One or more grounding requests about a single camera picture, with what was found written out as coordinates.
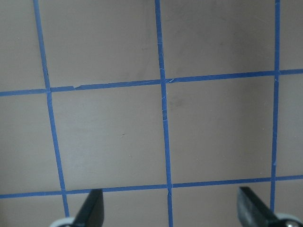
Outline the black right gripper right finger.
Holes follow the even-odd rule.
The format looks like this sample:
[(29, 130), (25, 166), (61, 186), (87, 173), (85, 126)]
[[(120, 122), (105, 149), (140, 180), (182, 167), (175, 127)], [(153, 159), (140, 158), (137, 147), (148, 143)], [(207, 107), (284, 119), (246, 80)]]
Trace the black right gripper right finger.
[(297, 217), (275, 214), (249, 187), (237, 192), (237, 217), (243, 227), (301, 227)]

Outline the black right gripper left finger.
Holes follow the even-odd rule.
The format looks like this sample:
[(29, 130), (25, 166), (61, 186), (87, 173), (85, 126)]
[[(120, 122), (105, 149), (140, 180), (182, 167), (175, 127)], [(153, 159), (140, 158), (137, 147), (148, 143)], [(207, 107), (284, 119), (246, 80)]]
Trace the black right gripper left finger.
[(101, 227), (104, 223), (104, 200), (102, 189), (90, 191), (75, 217), (61, 218), (51, 227)]

